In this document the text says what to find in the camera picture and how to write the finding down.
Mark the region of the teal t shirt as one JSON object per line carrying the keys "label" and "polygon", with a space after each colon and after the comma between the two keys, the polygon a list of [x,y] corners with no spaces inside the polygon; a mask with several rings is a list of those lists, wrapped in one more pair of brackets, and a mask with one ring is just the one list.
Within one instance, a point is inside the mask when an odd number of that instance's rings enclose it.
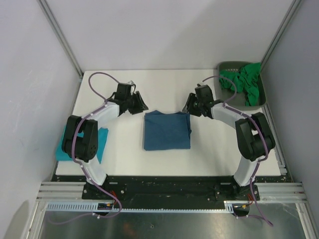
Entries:
{"label": "teal t shirt", "polygon": [[[61,139],[59,141],[58,147],[55,152],[55,159],[56,161],[60,162],[67,162],[67,161],[72,161],[72,158],[62,150],[62,141],[63,141],[63,136],[64,136],[65,129],[63,131],[63,134],[61,136]],[[101,164],[103,161],[103,153],[105,146],[107,144],[107,138],[108,138],[108,129],[107,128],[100,128],[98,130],[98,150],[97,150],[97,158],[99,163]]]}

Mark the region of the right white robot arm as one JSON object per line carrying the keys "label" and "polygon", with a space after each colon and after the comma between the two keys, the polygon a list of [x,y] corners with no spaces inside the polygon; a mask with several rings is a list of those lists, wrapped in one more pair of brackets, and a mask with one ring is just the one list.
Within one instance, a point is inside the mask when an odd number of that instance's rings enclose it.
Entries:
{"label": "right white robot arm", "polygon": [[194,93],[189,94],[182,112],[218,120],[235,129],[241,159],[233,175],[235,184],[230,187],[230,195],[236,200],[243,199],[248,194],[247,187],[252,188],[260,163],[267,160],[269,152],[276,146],[265,115],[248,115],[215,100],[211,88],[200,84]]}

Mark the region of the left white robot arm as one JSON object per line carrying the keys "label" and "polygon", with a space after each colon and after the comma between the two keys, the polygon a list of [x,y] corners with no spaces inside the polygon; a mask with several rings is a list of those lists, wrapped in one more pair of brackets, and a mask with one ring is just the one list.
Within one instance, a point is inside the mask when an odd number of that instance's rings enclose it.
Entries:
{"label": "left white robot arm", "polygon": [[87,181],[94,185],[93,194],[99,199],[107,198],[110,193],[110,186],[104,183],[107,174],[97,157],[99,129],[126,111],[135,115],[148,109],[140,92],[136,91],[136,84],[130,81],[119,83],[117,90],[87,115],[69,116],[62,139],[62,151],[80,165]]}

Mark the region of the dark blue t shirt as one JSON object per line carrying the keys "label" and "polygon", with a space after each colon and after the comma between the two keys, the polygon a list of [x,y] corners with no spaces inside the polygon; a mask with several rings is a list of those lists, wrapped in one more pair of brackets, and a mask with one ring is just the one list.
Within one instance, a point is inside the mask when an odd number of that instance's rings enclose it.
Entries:
{"label": "dark blue t shirt", "polygon": [[190,135],[190,114],[153,111],[144,116],[143,149],[146,151],[190,149]]}

